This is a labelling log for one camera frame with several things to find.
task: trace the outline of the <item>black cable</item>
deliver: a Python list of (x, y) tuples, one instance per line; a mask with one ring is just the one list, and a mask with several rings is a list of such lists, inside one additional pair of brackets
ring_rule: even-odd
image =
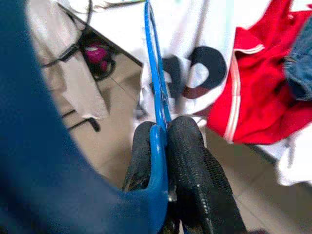
[(51, 62), (49, 62), (49, 63), (47, 63), (45, 65), (42, 65), (41, 66), (42, 68), (51, 67), (51, 66), (57, 64), (60, 61), (66, 62), (69, 57), (71, 57), (73, 54), (75, 54), (79, 50), (79, 45), (80, 45), (82, 39), (84, 38), (84, 36), (87, 34), (87, 31), (89, 29), (89, 24), (90, 24), (91, 15), (92, 15), (92, 8), (93, 8), (92, 0), (89, 0), (89, 10), (88, 10), (88, 17), (87, 17), (87, 21), (86, 21), (86, 26), (82, 30), (82, 33), (81, 33), (80, 37), (78, 38), (78, 40), (76, 41), (76, 43), (74, 43), (70, 47), (68, 47), (59, 56), (58, 59), (56, 59), (54, 61), (51, 61)]

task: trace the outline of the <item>blue fabric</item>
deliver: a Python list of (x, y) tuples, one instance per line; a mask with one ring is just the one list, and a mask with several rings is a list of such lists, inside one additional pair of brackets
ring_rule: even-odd
[(284, 71), (297, 100), (312, 100), (312, 17), (285, 58)]
[[(0, 9), (1, 229), (10, 234), (156, 233), (167, 208), (167, 190), (161, 190), (167, 186), (165, 158), (152, 152), (152, 183), (146, 190), (123, 193), (102, 179), (72, 141), (45, 87), (24, 1), (0, 1)], [(160, 130), (152, 128), (158, 145)]]

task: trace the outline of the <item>clothing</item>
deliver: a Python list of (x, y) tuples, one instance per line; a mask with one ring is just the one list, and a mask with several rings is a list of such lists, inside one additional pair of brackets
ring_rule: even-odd
[(297, 100), (312, 100), (312, 18), (308, 20), (284, 63), (285, 76)]
[(237, 28), (229, 77), (207, 126), (229, 142), (271, 144), (312, 121), (312, 102), (293, 99), (284, 57), (311, 11), (290, 12), (291, 0), (272, 0), (249, 30)]
[[(75, 24), (56, 2), (29, 0), (26, 13), (41, 64), (55, 60), (79, 37)], [(43, 72), (49, 89), (61, 92), (82, 118), (108, 116), (105, 102), (81, 52)]]
[[(88, 0), (68, 0), (71, 8), (79, 13), (87, 13), (89, 11)], [(140, 0), (92, 0), (93, 11), (103, 12), (106, 8), (118, 6), (126, 3), (132, 3)]]
[[(152, 0), (151, 4), (172, 119), (205, 110), (226, 83), (235, 36), (234, 1)], [(146, 38), (142, 42), (146, 48)], [(152, 77), (146, 58), (136, 126), (146, 120), (155, 121)]]
[(312, 185), (312, 122), (292, 134), (289, 147), (276, 164), (277, 181), (284, 186), (307, 181)]

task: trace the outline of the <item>beige floor tile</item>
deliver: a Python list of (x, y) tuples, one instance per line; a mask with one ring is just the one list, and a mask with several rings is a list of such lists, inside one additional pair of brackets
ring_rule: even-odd
[(251, 213), (243, 203), (241, 203), (238, 199), (236, 199), (236, 203), (248, 231), (267, 229), (264, 223), (262, 223), (253, 213)]
[(113, 78), (118, 84), (123, 83), (141, 72), (141, 67), (124, 54), (118, 54), (115, 57), (115, 61), (117, 66), (115, 71), (111, 74), (111, 78)]
[[(93, 167), (105, 176), (110, 177), (103, 170), (112, 172), (116, 169), (115, 161), (126, 163), (130, 160), (130, 132), (132, 130), (132, 112), (136, 102), (129, 98), (119, 86), (103, 93), (110, 116), (98, 121), (101, 131), (96, 133), (89, 124), (83, 124), (71, 131), (72, 136), (85, 153)], [(110, 161), (113, 168), (105, 166)]]
[(238, 199), (268, 227), (271, 234), (312, 233), (311, 190), (302, 185), (278, 185), (273, 166)]
[(116, 85), (117, 84), (110, 77), (107, 77), (104, 80), (97, 82), (97, 86), (100, 89), (101, 94), (104, 97), (104, 99), (105, 99), (105, 91), (112, 89)]
[(235, 196), (240, 195), (270, 165), (246, 145), (228, 144), (207, 130), (207, 148), (220, 162)]
[(134, 100), (138, 100), (138, 95), (140, 92), (140, 76), (141, 73), (135, 73), (131, 77), (128, 77), (122, 83), (120, 83), (121, 87), (129, 94)]

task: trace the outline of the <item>blue denim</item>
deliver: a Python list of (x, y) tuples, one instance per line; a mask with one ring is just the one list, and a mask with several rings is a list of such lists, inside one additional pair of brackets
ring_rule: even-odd
[(297, 100), (312, 100), (312, 17), (299, 34), (290, 54), (285, 57), (284, 71)]

